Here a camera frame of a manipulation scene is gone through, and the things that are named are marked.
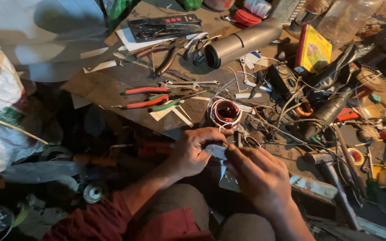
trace wire cutters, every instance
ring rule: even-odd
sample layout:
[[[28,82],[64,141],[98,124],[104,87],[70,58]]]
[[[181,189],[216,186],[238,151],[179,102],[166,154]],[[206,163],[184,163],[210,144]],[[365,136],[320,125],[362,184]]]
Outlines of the wire cutters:
[[[166,70],[169,69],[169,67],[174,62],[175,56],[177,55],[178,51],[182,47],[184,47],[186,44],[187,44],[187,39],[185,37],[178,38],[169,45],[154,46],[154,47],[150,47],[150,48],[146,48],[144,50],[141,50],[135,54],[135,57],[136,58],[142,58],[142,57],[147,56],[151,53],[169,51],[168,57],[166,57],[166,59],[163,61],[163,63],[155,71],[155,75],[157,77],[160,77],[164,72],[166,72]]]
[[[189,99],[191,97],[194,97],[194,96],[198,96],[200,95],[201,93],[205,93],[206,90],[202,90],[202,91],[198,91],[198,92],[194,92],[194,93],[190,93],[190,94],[187,94],[185,96],[181,96],[179,98],[176,98],[175,100],[167,103],[166,105],[163,105],[163,106],[157,106],[157,107],[153,107],[153,108],[150,108],[149,109],[149,112],[158,112],[158,111],[163,111],[163,110],[166,110],[167,108],[171,107],[171,106],[177,106],[181,103],[182,100],[186,100],[186,99]]]
[[[135,109],[135,108],[153,106],[158,103],[166,103],[169,100],[168,93],[170,93],[170,91],[168,91],[168,88],[166,88],[166,86],[141,87],[141,88],[136,88],[132,90],[126,90],[123,93],[120,93],[120,95],[132,95],[132,94],[138,94],[138,93],[160,93],[160,94],[151,96],[150,98],[147,99],[147,101],[144,101],[144,102],[128,104],[123,109]]]

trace hand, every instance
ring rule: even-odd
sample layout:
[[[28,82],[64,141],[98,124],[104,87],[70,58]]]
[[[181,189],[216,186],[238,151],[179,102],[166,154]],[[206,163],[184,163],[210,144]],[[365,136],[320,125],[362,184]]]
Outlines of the hand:
[[[269,218],[278,218],[292,210],[291,185],[283,161],[265,149],[240,148],[231,144],[226,150],[229,167],[235,169],[242,193]]]
[[[215,127],[187,130],[163,165],[179,179],[194,176],[205,168],[211,157],[205,151],[206,145],[218,142],[227,145],[225,135],[233,135],[233,131],[222,128],[220,133]]]

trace clear plastic jar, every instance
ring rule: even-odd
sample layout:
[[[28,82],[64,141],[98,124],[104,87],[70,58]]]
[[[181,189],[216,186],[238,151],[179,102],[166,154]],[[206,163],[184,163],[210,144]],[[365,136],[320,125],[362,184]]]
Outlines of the clear plastic jar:
[[[349,43],[383,0],[336,0],[317,31],[337,49]]]

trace yellow book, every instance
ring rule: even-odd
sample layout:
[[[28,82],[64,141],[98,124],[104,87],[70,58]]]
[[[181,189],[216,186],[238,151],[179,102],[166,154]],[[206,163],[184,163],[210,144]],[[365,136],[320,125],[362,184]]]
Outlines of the yellow book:
[[[330,63],[331,43],[311,25],[304,25],[296,54],[295,70],[301,75],[318,73]]]

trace red sleeve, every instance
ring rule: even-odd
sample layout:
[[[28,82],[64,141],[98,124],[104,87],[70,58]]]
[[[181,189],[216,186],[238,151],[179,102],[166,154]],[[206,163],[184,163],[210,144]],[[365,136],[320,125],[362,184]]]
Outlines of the red sleeve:
[[[86,210],[76,209],[70,217],[53,225],[42,240],[121,241],[131,219],[121,192],[115,192],[111,199],[89,205]]]

